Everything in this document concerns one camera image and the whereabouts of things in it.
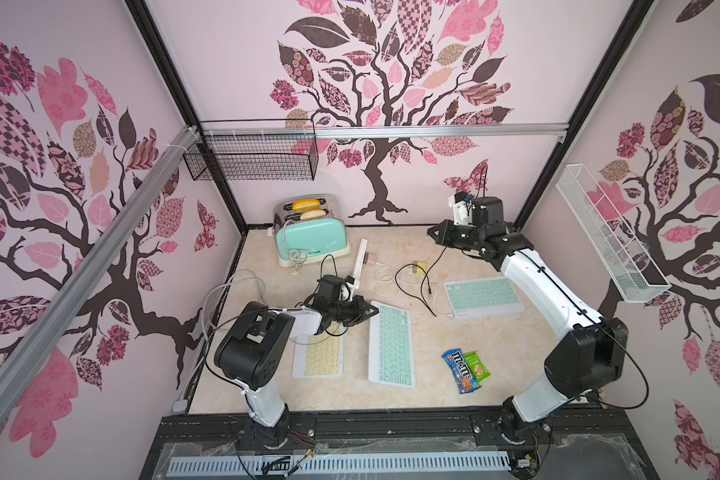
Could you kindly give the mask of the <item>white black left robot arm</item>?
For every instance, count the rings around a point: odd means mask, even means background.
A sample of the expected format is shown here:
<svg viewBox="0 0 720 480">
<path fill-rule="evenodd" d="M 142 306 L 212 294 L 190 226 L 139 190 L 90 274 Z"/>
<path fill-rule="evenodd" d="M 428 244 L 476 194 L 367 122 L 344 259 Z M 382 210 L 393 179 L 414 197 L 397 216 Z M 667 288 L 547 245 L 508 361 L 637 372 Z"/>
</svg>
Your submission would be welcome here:
<svg viewBox="0 0 720 480">
<path fill-rule="evenodd" d="M 317 336 L 330 327 L 349 329 L 379 313 L 354 293 L 354 279 L 325 275 L 300 305 L 277 309 L 250 302 L 220 341 L 213 364 L 242 389 L 255 425 L 274 430 L 288 423 L 288 409 L 274 383 L 286 345 L 300 336 Z"/>
</svg>

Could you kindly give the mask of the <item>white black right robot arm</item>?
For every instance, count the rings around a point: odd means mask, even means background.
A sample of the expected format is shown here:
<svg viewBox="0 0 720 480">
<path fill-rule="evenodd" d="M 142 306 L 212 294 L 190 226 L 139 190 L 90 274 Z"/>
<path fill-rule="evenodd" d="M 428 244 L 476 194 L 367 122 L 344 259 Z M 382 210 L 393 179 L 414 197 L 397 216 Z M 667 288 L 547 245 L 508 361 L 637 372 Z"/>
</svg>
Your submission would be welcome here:
<svg viewBox="0 0 720 480">
<path fill-rule="evenodd" d="M 507 398 L 498 428 L 521 444 L 552 412 L 621 378 L 628 329 L 587 305 L 544 263 L 533 244 L 505 222 L 502 201 L 458 192 L 448 200 L 453 217 L 428 229 L 436 244 L 490 263 L 533 303 L 558 343 L 539 378 Z"/>
</svg>

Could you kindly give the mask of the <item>white power strip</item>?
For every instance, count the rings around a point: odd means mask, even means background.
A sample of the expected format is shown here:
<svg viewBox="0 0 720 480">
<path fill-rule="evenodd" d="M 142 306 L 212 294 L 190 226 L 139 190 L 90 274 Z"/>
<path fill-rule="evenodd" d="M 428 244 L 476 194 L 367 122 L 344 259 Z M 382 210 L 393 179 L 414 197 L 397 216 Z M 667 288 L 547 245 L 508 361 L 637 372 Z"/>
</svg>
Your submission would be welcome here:
<svg viewBox="0 0 720 480">
<path fill-rule="evenodd" d="M 349 276 L 346 277 L 346 285 L 347 285 L 347 292 L 348 292 L 347 299 L 348 300 L 353 299 L 355 293 L 357 292 L 357 290 L 360 287 L 360 279 L 362 276 L 362 269 L 366 262 L 367 246 L 368 246 L 368 240 L 366 238 L 362 238 L 359 243 L 353 271 Z"/>
</svg>

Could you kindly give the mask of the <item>yellow wireless keyboard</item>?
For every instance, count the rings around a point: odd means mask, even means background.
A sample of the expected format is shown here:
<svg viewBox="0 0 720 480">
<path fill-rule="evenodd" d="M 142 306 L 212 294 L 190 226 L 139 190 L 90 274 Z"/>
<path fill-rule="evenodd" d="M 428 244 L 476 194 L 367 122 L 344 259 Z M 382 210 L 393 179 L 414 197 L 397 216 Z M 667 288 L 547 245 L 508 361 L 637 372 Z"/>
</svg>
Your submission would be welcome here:
<svg viewBox="0 0 720 480">
<path fill-rule="evenodd" d="M 343 339 L 338 336 L 302 335 L 295 344 L 291 376 L 294 379 L 339 378 L 343 375 Z"/>
</svg>

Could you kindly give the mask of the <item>yellow USB charger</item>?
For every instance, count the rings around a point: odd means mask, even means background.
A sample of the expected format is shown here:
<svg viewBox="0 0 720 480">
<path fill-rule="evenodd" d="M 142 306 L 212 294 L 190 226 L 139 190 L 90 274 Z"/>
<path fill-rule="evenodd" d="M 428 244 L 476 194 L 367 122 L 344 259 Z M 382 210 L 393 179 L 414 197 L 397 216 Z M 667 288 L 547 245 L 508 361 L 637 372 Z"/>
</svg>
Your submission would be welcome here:
<svg viewBox="0 0 720 480">
<path fill-rule="evenodd" d="M 411 273 L 414 275 L 425 275 L 427 273 L 427 264 L 424 261 L 412 262 Z"/>
</svg>

